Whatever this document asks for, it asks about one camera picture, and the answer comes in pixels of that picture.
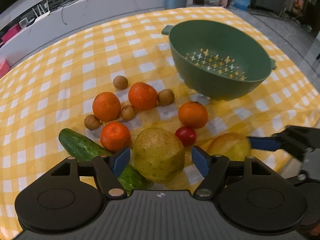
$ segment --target metal screw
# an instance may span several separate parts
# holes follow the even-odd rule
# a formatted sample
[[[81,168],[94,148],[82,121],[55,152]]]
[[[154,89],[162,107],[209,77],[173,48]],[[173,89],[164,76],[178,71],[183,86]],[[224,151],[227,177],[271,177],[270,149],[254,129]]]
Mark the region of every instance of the metal screw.
[[[108,193],[110,196],[120,197],[123,195],[124,191],[123,191],[123,189],[120,189],[120,188],[113,188],[113,189],[109,190]]]
[[[312,151],[313,151],[312,148],[307,148],[305,152],[306,152],[306,153],[311,153]]]
[[[306,174],[298,175],[298,180],[305,180],[307,178]]]
[[[212,194],[212,191],[207,188],[201,188],[197,190],[197,195],[199,197],[209,197]]]

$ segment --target green cucumber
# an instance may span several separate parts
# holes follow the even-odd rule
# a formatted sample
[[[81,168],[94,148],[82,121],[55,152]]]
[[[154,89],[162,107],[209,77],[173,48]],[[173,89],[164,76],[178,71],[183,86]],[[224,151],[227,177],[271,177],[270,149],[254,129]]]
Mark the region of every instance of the green cucumber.
[[[66,151],[71,156],[76,157],[79,162],[91,161],[92,158],[103,154],[112,155],[111,152],[108,152],[99,144],[69,128],[64,128],[60,131],[59,141]],[[152,186],[152,182],[146,180],[130,165],[124,169],[118,181],[128,194],[132,189],[148,189]]]

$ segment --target checkered tablecloth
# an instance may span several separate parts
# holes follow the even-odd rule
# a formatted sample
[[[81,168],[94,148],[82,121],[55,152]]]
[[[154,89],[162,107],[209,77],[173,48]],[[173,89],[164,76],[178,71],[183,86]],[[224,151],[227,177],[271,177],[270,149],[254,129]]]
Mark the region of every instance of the checkered tablecloth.
[[[248,95],[232,101],[208,100],[189,89],[178,75],[161,30],[167,24],[191,19],[226,23],[257,40],[277,61],[277,70]],[[285,125],[314,126],[320,116],[320,96],[297,66],[267,37],[223,8],[181,8],[122,18],[81,31],[31,56],[0,79],[0,239],[21,231],[14,210],[17,194],[68,156],[58,141],[68,127],[99,141],[100,131],[84,127],[98,93],[115,92],[122,105],[128,89],[116,91],[115,76],[129,84],[147,82],[157,91],[170,88],[173,104],[157,107],[126,122],[134,141],[150,126],[175,132],[180,127],[179,107],[199,101],[209,113],[207,125],[197,130],[196,144],[204,148],[211,138],[228,131],[268,136]],[[288,160],[283,151],[254,152],[275,170]],[[186,153],[184,171],[167,189],[194,190],[202,176]]]

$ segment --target red cherry tomato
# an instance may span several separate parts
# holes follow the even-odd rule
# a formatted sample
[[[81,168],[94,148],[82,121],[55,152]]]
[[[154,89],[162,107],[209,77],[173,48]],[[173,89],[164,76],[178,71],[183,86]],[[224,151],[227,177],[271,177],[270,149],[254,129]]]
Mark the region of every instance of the red cherry tomato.
[[[180,139],[184,147],[193,145],[197,139],[197,133],[190,127],[180,127],[175,135]]]

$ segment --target ribbed gray surface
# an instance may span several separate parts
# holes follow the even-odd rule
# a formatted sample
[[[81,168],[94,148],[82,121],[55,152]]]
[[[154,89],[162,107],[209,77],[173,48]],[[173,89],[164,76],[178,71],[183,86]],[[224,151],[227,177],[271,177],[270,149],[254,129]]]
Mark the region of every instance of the ribbed gray surface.
[[[111,201],[101,216],[75,232],[44,236],[25,231],[17,240],[303,240],[296,231],[255,236],[227,223],[211,202],[188,191],[134,191]]]

